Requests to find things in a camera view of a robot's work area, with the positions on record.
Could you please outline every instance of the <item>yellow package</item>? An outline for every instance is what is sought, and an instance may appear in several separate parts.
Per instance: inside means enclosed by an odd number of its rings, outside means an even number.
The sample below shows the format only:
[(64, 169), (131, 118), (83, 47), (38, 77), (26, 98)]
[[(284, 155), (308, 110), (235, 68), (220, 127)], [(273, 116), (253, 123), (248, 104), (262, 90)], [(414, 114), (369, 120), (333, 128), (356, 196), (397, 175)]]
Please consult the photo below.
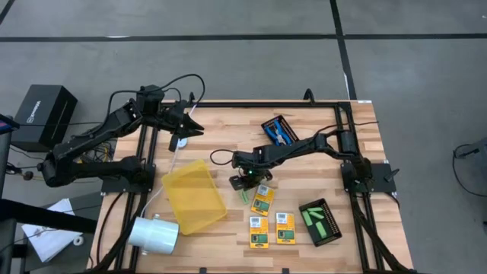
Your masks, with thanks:
[(269, 222), (264, 217), (250, 217), (250, 248), (269, 248)]
[(267, 216), (273, 199), (274, 190), (270, 187), (259, 185), (256, 196), (253, 198), (251, 210), (255, 213)]
[(278, 244), (296, 244), (296, 233), (294, 229), (294, 214), (275, 214), (275, 236)]

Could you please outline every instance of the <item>yellow plastic tray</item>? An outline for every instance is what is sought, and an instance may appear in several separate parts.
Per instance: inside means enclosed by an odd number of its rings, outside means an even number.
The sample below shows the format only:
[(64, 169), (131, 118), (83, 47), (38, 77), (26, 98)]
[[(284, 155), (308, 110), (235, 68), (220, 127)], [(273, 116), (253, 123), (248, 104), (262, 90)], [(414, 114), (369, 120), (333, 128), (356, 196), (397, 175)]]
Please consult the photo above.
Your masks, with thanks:
[(227, 208), (203, 160), (166, 174), (162, 184), (181, 233), (188, 235), (216, 222)]

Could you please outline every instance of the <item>wooden tabletop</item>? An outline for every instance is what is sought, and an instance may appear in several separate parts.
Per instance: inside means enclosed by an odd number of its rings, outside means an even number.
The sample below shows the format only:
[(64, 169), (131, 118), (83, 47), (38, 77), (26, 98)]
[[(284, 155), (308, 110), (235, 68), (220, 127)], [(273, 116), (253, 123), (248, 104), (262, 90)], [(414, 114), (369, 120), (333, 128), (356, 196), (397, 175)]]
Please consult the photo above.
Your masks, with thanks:
[[(375, 121), (374, 108), (370, 102), (351, 101), (353, 117), (356, 123)], [(256, 215), (250, 211), (250, 205), (244, 205), (235, 192), (228, 178), (236, 175), (237, 170), (231, 165), (212, 164), (209, 155), (217, 148), (252, 151), (253, 147), (270, 144), (260, 124), (278, 115), (283, 115), (300, 139), (312, 136), (319, 128), (336, 124), (335, 114), (327, 108), (196, 108), (192, 118), (205, 127), (205, 134), (190, 138), (188, 145), (177, 155), (175, 169), (203, 159), (211, 171), (219, 193), (227, 206), (228, 214), (222, 220), (210, 225), (203, 231), (184, 236), (180, 234), (176, 249), (172, 255), (139, 255), (137, 272), (198, 272), (200, 267), (208, 272), (282, 272), (289, 268), (291, 272), (361, 272), (357, 240), (350, 208), (349, 196), (343, 190), (342, 176), (339, 171), (341, 161), (325, 154), (312, 154), (286, 161), (282, 166), (272, 169), (274, 178), (267, 183), (275, 188), (275, 199), (269, 211), (268, 250), (251, 250), (249, 245), (249, 217)], [(372, 162), (386, 159), (377, 124), (356, 126), (361, 153)], [(139, 132), (119, 139), (115, 159), (134, 155)], [(151, 130), (148, 130), (145, 145), (147, 154)], [(160, 132), (155, 160), (158, 167), (154, 188), (161, 186), (161, 178), (169, 170), (173, 153), (167, 150), (170, 135)], [(336, 148), (336, 140), (330, 140)], [(218, 153), (216, 161), (227, 161), (230, 153)], [(101, 222), (116, 194), (105, 196), (100, 212), (95, 239), (98, 238)], [(324, 198), (343, 237), (315, 247), (307, 233), (306, 225), (300, 217), (299, 205)], [(371, 197), (378, 234), (394, 256), (406, 267), (412, 268), (406, 236), (397, 204), (382, 193)], [(115, 205), (103, 232), (101, 256), (112, 247), (118, 238), (126, 207), (126, 194)], [(296, 218), (295, 245), (275, 243), (275, 213), (290, 212)], [(172, 209), (163, 193), (154, 199), (148, 207), (146, 217), (158, 213), (162, 219), (176, 221)], [(371, 267), (375, 266), (373, 251), (367, 236), (368, 257)], [(95, 258), (97, 241), (91, 249)], [(129, 252), (123, 262), (129, 264)]]

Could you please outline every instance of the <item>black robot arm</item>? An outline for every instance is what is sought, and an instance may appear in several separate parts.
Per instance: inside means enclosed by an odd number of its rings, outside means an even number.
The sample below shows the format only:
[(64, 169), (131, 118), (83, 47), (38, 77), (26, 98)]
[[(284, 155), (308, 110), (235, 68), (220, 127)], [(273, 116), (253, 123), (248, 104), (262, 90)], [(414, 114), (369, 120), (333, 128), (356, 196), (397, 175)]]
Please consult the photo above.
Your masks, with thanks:
[[(330, 136), (336, 136), (338, 139), (338, 151), (328, 143), (327, 139)], [(231, 165), (233, 168), (242, 169), (243, 175), (231, 177), (231, 185), (235, 190), (251, 189), (259, 185), (263, 179), (272, 179), (269, 169), (279, 166), (288, 159), (315, 152), (325, 153), (335, 159), (350, 161), (354, 167), (353, 177), (362, 183), (371, 183), (371, 162), (358, 153), (352, 132), (336, 129), (328, 133), (317, 133), (291, 145), (263, 145), (254, 148), (252, 152), (235, 151)]]
[[(145, 90), (157, 90), (154, 86)], [(68, 142), (58, 144), (37, 165), (46, 184), (51, 187), (64, 186), (73, 180), (86, 177), (122, 176), (131, 183), (144, 183), (148, 178), (144, 164), (136, 157), (129, 156), (118, 162), (79, 164), (74, 160), (109, 139), (127, 136), (140, 125), (152, 126), (173, 134), (169, 149), (174, 151), (178, 139), (202, 135), (203, 127), (193, 121), (184, 109), (185, 100), (177, 101), (171, 107), (162, 107), (164, 92), (137, 92), (137, 100), (110, 113), (105, 121), (81, 135), (73, 136)]]

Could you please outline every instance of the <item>concrete floor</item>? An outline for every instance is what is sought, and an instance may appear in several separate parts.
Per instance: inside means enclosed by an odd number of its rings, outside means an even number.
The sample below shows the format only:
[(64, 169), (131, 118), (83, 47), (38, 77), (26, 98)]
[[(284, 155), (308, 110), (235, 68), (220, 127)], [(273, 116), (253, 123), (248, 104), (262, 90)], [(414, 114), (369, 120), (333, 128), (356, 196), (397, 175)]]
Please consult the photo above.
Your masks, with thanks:
[[(339, 11), (348, 34), (487, 32), (482, 0), (340, 0)], [(327, 0), (17, 0), (0, 25), (0, 37), (334, 31)], [(485, 272), (487, 199), (457, 185), (451, 151), (487, 136), (487, 40), (346, 45), (358, 99), (373, 100), (387, 157), (401, 169), (396, 184), (416, 269)], [(15, 114), (31, 84), (63, 84), (79, 99), (72, 121), (98, 121), (112, 91), (189, 72), (205, 79), (208, 99), (298, 99), (306, 88), (319, 99), (348, 96), (335, 40), (0, 43), (0, 111)], [(200, 89), (194, 80), (177, 87), (185, 95)], [(36, 163), (15, 152), (10, 161)], [(487, 193), (471, 160), (457, 166), (467, 187)], [(41, 206), (99, 189), (98, 183), (50, 189), (9, 177), (3, 196)], [(39, 272), (81, 271), (85, 262)]]

